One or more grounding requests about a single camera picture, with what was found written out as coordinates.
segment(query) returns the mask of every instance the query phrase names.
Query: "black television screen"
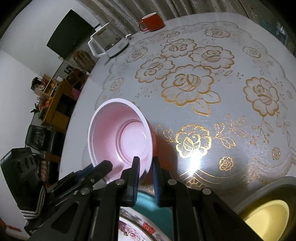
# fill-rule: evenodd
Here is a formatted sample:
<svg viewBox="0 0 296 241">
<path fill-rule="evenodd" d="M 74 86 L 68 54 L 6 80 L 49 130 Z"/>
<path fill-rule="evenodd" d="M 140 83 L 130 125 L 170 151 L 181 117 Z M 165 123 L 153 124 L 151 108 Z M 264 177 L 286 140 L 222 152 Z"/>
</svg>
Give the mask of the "black television screen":
<svg viewBox="0 0 296 241">
<path fill-rule="evenodd" d="M 60 22 L 46 46 L 62 58 L 67 58 L 75 45 L 92 32 L 94 28 L 71 9 Z"/>
</svg>

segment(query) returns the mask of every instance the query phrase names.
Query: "metal bolt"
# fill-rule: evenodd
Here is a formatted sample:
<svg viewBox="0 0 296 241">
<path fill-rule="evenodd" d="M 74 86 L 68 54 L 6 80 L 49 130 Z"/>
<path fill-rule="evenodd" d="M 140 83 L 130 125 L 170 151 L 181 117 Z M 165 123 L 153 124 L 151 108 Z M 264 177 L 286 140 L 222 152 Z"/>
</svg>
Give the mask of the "metal bolt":
<svg viewBox="0 0 296 241">
<path fill-rule="evenodd" d="M 123 179 L 117 179 L 117 180 L 115 181 L 115 183 L 116 183 L 117 185 L 123 185 L 123 184 L 125 183 L 125 181 L 124 181 Z"/>
<path fill-rule="evenodd" d="M 80 192 L 81 192 L 82 195 L 86 195 L 86 194 L 89 194 L 90 189 L 89 189 L 89 188 L 82 188 L 82 189 L 80 190 Z"/>
<path fill-rule="evenodd" d="M 210 194 L 212 193 L 212 191 L 211 191 L 211 189 L 209 189 L 209 188 L 204 188 L 204 189 L 202 190 L 202 193 L 203 193 L 204 195 L 210 195 Z"/>
<path fill-rule="evenodd" d="M 176 185 L 177 181 L 175 179 L 170 179 L 170 180 L 168 180 L 168 184 L 169 185 Z"/>
</svg>

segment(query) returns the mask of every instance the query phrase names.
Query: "white table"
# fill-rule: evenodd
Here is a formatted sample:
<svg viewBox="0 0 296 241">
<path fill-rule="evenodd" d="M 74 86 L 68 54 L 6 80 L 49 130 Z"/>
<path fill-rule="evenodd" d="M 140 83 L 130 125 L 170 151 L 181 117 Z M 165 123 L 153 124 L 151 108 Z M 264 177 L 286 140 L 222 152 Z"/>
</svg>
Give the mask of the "white table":
<svg viewBox="0 0 296 241">
<path fill-rule="evenodd" d="M 59 177 L 91 163 L 87 132 L 111 98 L 140 108 L 162 165 L 191 188 L 234 207 L 263 185 L 295 175 L 296 60 L 269 32 L 234 13 L 206 13 L 139 32 L 101 58 L 70 120 Z M 141 190 L 153 192 L 148 180 Z"/>
</svg>

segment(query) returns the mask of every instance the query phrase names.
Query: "curtain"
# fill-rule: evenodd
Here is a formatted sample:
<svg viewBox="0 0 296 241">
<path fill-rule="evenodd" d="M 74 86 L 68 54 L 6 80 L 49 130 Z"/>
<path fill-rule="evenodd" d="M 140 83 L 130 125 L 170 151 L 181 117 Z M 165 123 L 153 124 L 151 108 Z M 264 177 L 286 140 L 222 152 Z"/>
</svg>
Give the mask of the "curtain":
<svg viewBox="0 0 296 241">
<path fill-rule="evenodd" d="M 239 0 L 77 0 L 121 36 L 139 31 L 143 16 L 157 12 L 165 21 L 195 13 L 236 12 L 248 17 Z"/>
</svg>

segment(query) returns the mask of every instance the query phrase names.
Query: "white wall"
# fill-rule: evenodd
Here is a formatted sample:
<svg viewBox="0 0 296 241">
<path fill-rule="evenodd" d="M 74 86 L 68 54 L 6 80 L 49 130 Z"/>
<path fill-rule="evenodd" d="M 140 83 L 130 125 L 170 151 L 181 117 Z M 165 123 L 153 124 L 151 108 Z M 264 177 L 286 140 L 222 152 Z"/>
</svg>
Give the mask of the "white wall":
<svg viewBox="0 0 296 241">
<path fill-rule="evenodd" d="M 33 0 L 5 32 L 2 49 L 33 72 L 53 76 L 62 61 L 46 44 L 70 9 L 93 27 L 98 25 L 97 19 L 75 0 Z"/>
<path fill-rule="evenodd" d="M 28 127 L 33 118 L 36 95 L 30 89 L 37 75 L 0 50 L 0 159 L 12 148 L 25 146 Z M 0 168 L 0 217 L 8 225 L 23 230 L 23 218 Z"/>
</svg>

